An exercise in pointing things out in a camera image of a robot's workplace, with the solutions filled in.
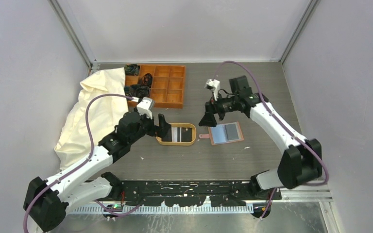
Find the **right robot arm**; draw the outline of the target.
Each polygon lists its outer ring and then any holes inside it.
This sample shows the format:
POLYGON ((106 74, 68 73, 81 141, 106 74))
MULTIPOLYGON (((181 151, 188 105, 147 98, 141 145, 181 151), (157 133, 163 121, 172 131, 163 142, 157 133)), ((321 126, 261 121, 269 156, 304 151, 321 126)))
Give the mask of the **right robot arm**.
POLYGON ((229 84, 231 93, 222 97, 220 82, 216 79, 206 81, 205 87, 213 96, 204 105, 205 113, 199 126, 216 127, 215 115, 224 119, 226 113, 239 111, 258 124, 282 153, 277 168, 250 178, 251 195, 260 200, 270 189, 293 189, 319 178, 323 170, 320 142, 307 139, 286 123, 263 94, 253 93, 246 76, 232 78, 229 84))

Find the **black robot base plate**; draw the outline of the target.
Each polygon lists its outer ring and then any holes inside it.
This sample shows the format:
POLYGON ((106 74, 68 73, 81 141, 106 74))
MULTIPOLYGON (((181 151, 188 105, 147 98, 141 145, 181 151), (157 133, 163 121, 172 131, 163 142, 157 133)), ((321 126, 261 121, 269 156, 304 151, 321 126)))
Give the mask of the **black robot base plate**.
POLYGON ((271 193, 272 189, 256 190, 252 182, 246 180, 126 180, 122 182, 120 194, 99 201, 117 201, 130 206, 198 207, 209 199, 212 207, 235 207, 244 206, 248 201, 267 202, 271 193))

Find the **yellow oval tray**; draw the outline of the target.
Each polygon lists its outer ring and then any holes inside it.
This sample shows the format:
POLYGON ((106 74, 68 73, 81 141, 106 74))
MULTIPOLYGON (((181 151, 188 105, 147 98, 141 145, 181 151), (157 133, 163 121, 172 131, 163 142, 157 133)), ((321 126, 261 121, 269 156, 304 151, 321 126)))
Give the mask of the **yellow oval tray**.
POLYGON ((156 137, 163 146, 191 146, 197 138, 196 127, 191 123, 171 123, 164 139, 156 137))

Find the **tan leather card holder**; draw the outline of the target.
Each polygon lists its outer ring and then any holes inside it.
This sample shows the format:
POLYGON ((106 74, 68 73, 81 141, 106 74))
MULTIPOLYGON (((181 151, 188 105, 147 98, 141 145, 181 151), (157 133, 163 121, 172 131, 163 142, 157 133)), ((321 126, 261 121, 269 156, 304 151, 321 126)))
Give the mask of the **tan leather card holder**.
POLYGON ((238 122, 232 122, 232 123, 225 123, 225 124, 219 124, 216 127, 208 127, 208 133, 207 134, 199 134, 199 139, 209 139, 211 145, 220 145, 220 144, 227 144, 227 143, 235 143, 239 141, 243 141, 243 133, 240 128, 240 124, 238 122), (237 124, 237 129, 240 134, 240 139, 235 141, 228 141, 226 137, 225 132, 225 125, 226 124, 237 124))

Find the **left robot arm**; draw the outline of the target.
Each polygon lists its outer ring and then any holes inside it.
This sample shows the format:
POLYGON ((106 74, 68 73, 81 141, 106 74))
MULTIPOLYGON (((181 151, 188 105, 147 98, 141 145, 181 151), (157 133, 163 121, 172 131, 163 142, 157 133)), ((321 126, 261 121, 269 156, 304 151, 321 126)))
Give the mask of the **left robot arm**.
POLYGON ((28 218, 41 231, 48 232, 56 228, 67 213, 87 202, 106 197, 119 199, 122 184, 112 173, 106 172, 89 183, 86 180, 126 155, 131 145, 145 135, 165 137, 171 125, 163 114, 158 115, 158 122, 155 125, 154 118, 147 114, 127 112, 89 155, 47 179, 32 179, 23 204, 26 212, 24 231, 28 230, 28 218))

